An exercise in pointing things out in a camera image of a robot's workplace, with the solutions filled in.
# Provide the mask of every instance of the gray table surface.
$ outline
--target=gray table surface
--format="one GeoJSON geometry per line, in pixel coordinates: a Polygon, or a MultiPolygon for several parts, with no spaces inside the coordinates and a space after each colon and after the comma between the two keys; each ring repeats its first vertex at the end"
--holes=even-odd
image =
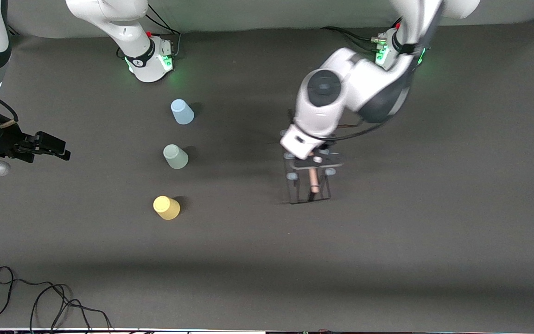
{"type": "MultiPolygon", "coordinates": [[[[191,33],[145,84],[109,38],[21,38],[0,97],[72,158],[0,178],[0,265],[69,284],[117,327],[534,332],[534,21],[441,27],[400,114],[337,145],[333,199],[283,204],[286,110],[346,45],[191,33]],[[197,112],[187,126],[176,98],[197,112]],[[170,143],[185,169],[164,161],[170,143]],[[184,205],[176,220],[158,195],[184,205]]],[[[0,326],[27,326],[39,290],[17,286],[0,326]]],[[[37,324],[57,307],[45,297],[37,324]]]]}

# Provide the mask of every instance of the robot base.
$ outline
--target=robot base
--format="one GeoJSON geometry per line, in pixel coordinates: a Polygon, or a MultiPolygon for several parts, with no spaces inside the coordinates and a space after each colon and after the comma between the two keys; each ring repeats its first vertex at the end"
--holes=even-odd
{"type": "Polygon", "coordinates": [[[172,45],[169,40],[163,40],[152,36],[150,40],[155,44],[154,55],[144,67],[132,66],[127,59],[127,65],[131,73],[140,82],[152,83],[160,80],[166,73],[173,69],[172,45]]]}

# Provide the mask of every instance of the black cable bundle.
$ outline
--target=black cable bundle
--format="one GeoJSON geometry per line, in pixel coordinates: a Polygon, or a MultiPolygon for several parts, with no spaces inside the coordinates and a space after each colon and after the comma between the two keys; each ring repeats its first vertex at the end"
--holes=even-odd
{"type": "Polygon", "coordinates": [[[347,29],[343,29],[339,27],[328,26],[328,27],[322,27],[321,29],[341,32],[341,34],[343,34],[343,36],[347,38],[348,42],[352,43],[353,45],[356,45],[360,49],[368,51],[368,52],[377,52],[377,50],[371,47],[370,38],[366,38],[364,36],[354,34],[353,32],[350,32],[347,29]]]}
{"type": "Polygon", "coordinates": [[[44,290],[42,290],[40,292],[40,294],[38,294],[38,296],[36,297],[36,300],[34,300],[34,304],[32,305],[32,312],[30,312],[30,332],[32,332],[32,320],[34,319],[34,313],[36,312],[36,307],[38,306],[38,301],[45,294],[45,292],[47,292],[49,290],[55,291],[61,297],[61,307],[59,308],[59,312],[57,312],[57,316],[55,317],[55,319],[53,320],[53,323],[51,324],[51,333],[53,332],[53,330],[54,330],[55,326],[57,325],[57,322],[59,321],[59,319],[61,319],[61,316],[63,315],[63,313],[70,307],[78,308],[81,311],[83,322],[85,323],[85,325],[86,325],[86,327],[88,329],[91,329],[92,326],[89,325],[89,321],[88,321],[87,316],[85,315],[85,311],[102,313],[102,315],[104,316],[104,320],[106,321],[106,326],[108,328],[108,332],[110,332],[110,328],[113,327],[112,324],[110,323],[110,319],[108,319],[108,316],[103,311],[100,311],[99,309],[89,308],[89,307],[83,306],[81,304],[80,300],[78,300],[77,298],[69,299],[65,294],[65,288],[67,290],[70,290],[68,285],[66,285],[66,284],[53,284],[53,283],[51,283],[49,281],[44,281],[44,282],[40,282],[40,283],[32,283],[32,282],[29,282],[29,281],[25,281],[24,279],[21,279],[21,278],[15,278],[13,276],[13,270],[11,270],[11,268],[8,267],[8,266],[0,267],[0,273],[1,273],[2,270],[7,270],[9,272],[9,275],[11,276],[11,279],[9,279],[9,281],[6,281],[6,282],[0,280],[0,284],[1,285],[9,285],[6,304],[1,309],[0,315],[2,315],[2,313],[6,310],[6,308],[9,305],[9,299],[11,298],[11,291],[13,289],[13,284],[14,283],[21,282],[21,283],[24,283],[24,284],[27,284],[27,285],[32,285],[32,286],[43,285],[43,284],[48,285],[48,287],[46,287],[44,290]]]}
{"type": "MultiPolygon", "coordinates": [[[[178,42],[177,42],[176,52],[174,53],[174,56],[178,55],[178,51],[180,51],[180,38],[181,38],[182,34],[180,33],[180,31],[172,29],[168,25],[168,23],[166,23],[166,21],[164,21],[164,19],[162,19],[162,17],[158,14],[158,12],[155,11],[154,7],[152,7],[150,4],[148,4],[148,7],[150,7],[150,9],[154,12],[154,14],[158,17],[158,19],[160,21],[162,21],[162,23],[164,23],[164,24],[162,25],[162,23],[159,23],[155,19],[152,19],[152,17],[150,15],[146,14],[146,17],[148,19],[150,19],[150,21],[152,21],[153,23],[157,24],[158,26],[160,26],[160,27],[162,27],[162,28],[164,28],[166,30],[170,30],[170,32],[172,34],[177,34],[178,35],[178,42]]],[[[121,48],[117,47],[117,51],[115,52],[117,58],[123,59],[125,57],[125,54],[121,55],[121,53],[122,53],[121,48]]]]}

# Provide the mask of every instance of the blue cup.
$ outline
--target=blue cup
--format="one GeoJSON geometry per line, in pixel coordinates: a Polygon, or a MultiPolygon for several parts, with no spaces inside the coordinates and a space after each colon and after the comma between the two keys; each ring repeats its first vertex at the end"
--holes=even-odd
{"type": "Polygon", "coordinates": [[[185,125],[191,123],[193,118],[195,118],[195,113],[193,113],[191,107],[184,100],[176,99],[172,101],[170,108],[172,109],[176,123],[185,125]]]}

